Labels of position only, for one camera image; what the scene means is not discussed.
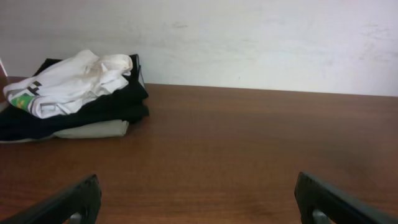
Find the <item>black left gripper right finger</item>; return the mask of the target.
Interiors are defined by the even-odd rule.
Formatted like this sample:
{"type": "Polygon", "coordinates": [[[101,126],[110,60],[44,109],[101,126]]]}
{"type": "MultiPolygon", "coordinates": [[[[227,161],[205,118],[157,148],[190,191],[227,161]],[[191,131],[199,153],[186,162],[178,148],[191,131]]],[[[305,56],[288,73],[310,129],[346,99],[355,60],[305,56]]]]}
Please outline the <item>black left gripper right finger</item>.
{"type": "Polygon", "coordinates": [[[298,174],[294,195],[303,224],[397,224],[396,218],[306,172],[298,174]]]}

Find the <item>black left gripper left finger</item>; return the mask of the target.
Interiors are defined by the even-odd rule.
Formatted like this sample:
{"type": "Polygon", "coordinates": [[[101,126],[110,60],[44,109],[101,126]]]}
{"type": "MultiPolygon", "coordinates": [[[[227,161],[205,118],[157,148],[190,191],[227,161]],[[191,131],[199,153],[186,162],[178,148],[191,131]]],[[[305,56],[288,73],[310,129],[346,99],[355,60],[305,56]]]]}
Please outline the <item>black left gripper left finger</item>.
{"type": "Polygon", "coordinates": [[[101,207],[101,188],[95,174],[1,221],[1,224],[65,223],[78,215],[78,223],[95,224],[101,207]]]}

